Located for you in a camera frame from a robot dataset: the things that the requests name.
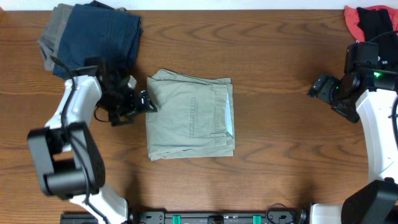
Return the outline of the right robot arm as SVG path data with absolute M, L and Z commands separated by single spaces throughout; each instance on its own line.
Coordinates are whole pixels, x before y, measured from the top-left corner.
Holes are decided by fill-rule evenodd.
M 361 122 L 368 157 L 368 184 L 341 205 L 313 204 L 309 223 L 397 223 L 397 73 L 379 68 L 378 53 L 376 43 L 349 45 L 344 76 L 322 73 L 308 90 Z

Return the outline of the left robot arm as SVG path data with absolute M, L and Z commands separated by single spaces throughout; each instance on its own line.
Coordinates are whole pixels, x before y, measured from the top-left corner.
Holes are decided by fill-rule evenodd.
M 122 126 L 139 114 L 156 112 L 156 105 L 147 91 L 135 89 L 132 76 L 110 71 L 100 57 L 86 59 L 79 68 L 51 59 L 66 71 L 65 91 L 45 126 L 27 136 L 41 191 L 83 207 L 89 222 L 137 223 L 127 200 L 106 183 L 89 127 L 100 108 L 108 113 L 108 123 Z

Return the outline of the khaki green shorts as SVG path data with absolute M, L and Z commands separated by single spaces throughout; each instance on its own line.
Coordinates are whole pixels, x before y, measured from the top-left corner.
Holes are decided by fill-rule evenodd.
M 146 114 L 149 159 L 229 157 L 234 154 L 233 84 L 161 69 L 147 78 L 157 107 Z

